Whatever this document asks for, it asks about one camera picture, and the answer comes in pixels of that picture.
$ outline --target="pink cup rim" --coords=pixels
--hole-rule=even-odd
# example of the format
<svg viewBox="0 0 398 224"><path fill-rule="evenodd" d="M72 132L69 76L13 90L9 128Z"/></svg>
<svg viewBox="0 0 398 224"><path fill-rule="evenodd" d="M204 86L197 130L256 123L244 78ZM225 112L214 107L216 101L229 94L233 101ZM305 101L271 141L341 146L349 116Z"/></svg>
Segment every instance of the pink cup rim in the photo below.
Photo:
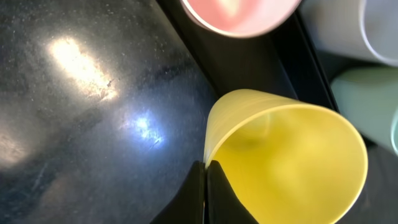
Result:
<svg viewBox="0 0 398 224"><path fill-rule="evenodd" d="M301 0L295 0L295 4L292 4L289 7L289 10L286 10L285 13L279 18L279 20L275 23L273 23L271 26L266 27L265 29L258 29L254 32L230 32L230 31L225 31L221 30L219 28L216 28L212 26L211 24L207 23L204 19L202 19L192 8L188 0L181 0L183 3L183 7L189 11L189 13L197 20L200 25L203 25L207 29L216 32L221 35L225 35L228 37L235 37L235 38L249 38L249 37L257 37L262 34L266 34L272 30L274 30L276 27L279 27L283 22L286 21L287 18L289 18L293 12L296 10L296 8L299 6Z"/></svg>

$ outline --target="black tray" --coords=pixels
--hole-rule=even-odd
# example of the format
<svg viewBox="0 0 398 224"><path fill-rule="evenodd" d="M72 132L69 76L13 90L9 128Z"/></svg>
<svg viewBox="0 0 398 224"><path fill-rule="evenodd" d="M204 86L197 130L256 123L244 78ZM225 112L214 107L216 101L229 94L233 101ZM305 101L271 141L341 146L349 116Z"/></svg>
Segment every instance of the black tray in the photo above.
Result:
<svg viewBox="0 0 398 224"><path fill-rule="evenodd" d="M179 0L158 3L219 96L250 88L338 110L297 13L269 34L234 39L196 25Z"/></svg>

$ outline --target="plastic cup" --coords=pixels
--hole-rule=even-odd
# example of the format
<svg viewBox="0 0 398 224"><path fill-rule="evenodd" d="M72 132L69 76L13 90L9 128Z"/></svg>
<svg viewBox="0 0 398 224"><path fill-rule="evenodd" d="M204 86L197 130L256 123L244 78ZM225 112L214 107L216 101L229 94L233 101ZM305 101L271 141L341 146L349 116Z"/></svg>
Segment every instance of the plastic cup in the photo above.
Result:
<svg viewBox="0 0 398 224"><path fill-rule="evenodd" d="M338 113L254 90L216 102L204 160L221 164L259 223L334 223L358 198L368 170L361 136Z"/></svg>
<svg viewBox="0 0 398 224"><path fill-rule="evenodd" d="M308 0L301 13L315 45L398 66L398 1Z"/></svg>
<svg viewBox="0 0 398 224"><path fill-rule="evenodd" d="M180 0L198 25L229 37L254 37L281 25L301 0Z"/></svg>
<svg viewBox="0 0 398 224"><path fill-rule="evenodd" d="M341 114L366 137L398 155L398 69L350 70L331 88Z"/></svg>

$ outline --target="yellow cup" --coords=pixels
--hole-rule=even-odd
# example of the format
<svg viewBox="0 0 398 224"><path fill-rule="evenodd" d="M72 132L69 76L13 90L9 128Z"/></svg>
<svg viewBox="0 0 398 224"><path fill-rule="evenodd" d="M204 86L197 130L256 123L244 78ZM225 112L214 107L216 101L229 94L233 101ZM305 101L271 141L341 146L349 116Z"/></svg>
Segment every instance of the yellow cup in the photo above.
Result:
<svg viewBox="0 0 398 224"><path fill-rule="evenodd" d="M210 111L206 167L218 161L259 223L334 223L358 198L368 157L357 130L321 106L236 90Z"/></svg>

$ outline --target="pink cup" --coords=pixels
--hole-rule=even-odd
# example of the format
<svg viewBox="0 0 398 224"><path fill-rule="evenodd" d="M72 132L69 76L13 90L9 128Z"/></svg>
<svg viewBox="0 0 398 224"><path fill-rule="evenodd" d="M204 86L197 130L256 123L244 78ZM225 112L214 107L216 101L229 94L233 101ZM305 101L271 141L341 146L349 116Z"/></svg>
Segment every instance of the pink cup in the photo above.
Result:
<svg viewBox="0 0 398 224"><path fill-rule="evenodd" d="M180 0L199 26L228 37L255 37L281 25L301 0Z"/></svg>

